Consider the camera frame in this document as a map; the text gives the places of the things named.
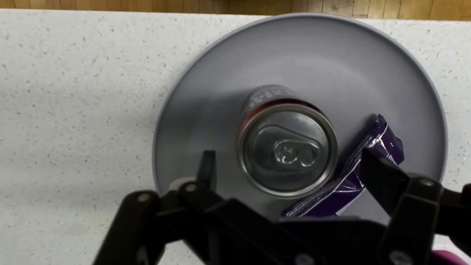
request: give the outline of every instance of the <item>can rim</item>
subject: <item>can rim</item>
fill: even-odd
[[[262,118],[266,118],[272,113],[276,112],[298,112],[303,113],[309,118],[312,118],[315,122],[318,122],[321,125],[321,128],[325,132],[325,137],[328,140],[328,149],[329,149],[329,159],[325,165],[325,169],[322,171],[322,174],[309,185],[298,188],[298,190],[293,190],[293,191],[279,191],[279,190],[273,190],[269,188],[263,184],[260,184],[248,171],[247,165],[245,165],[245,147],[244,143],[247,140],[248,131],[251,129],[251,127],[260,121]],[[247,113],[245,119],[241,122],[241,128],[240,128],[240,134],[238,134],[238,140],[237,140],[237,159],[238,163],[241,166],[241,169],[244,171],[244,175],[248,178],[248,181],[257,187],[259,190],[276,196],[276,197],[301,197],[306,196],[309,193],[313,193],[315,190],[318,190],[319,187],[322,187],[322,184],[325,184],[335,172],[335,165],[338,160],[338,147],[337,147],[337,137],[335,132],[332,129],[331,122],[326,119],[326,116],[318,110],[315,106],[310,106],[309,103],[304,102],[284,102],[284,103],[278,103],[278,104],[269,104],[269,106],[263,106],[260,109],[254,109],[251,113]]]

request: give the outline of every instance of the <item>can lid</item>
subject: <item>can lid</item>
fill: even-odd
[[[276,196],[301,196],[322,185],[337,163],[328,119],[297,103],[259,112],[243,137],[243,168],[253,182]]]

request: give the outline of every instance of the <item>silver can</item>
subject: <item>silver can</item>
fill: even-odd
[[[237,155],[257,188],[281,197],[319,188],[334,174],[338,156],[325,115],[281,85],[265,85],[250,94]]]

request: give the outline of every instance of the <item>white countertop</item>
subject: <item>white countertop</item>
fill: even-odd
[[[212,41],[256,19],[0,10],[0,263],[89,263],[120,199],[154,187],[153,132],[172,85]],[[363,22],[435,84],[449,125],[443,182],[457,190],[471,181],[471,23]],[[195,262],[169,249],[163,263]]]

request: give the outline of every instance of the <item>pull tab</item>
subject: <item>pull tab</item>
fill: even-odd
[[[307,169],[315,165],[319,147],[309,141],[281,140],[273,144],[278,166]]]

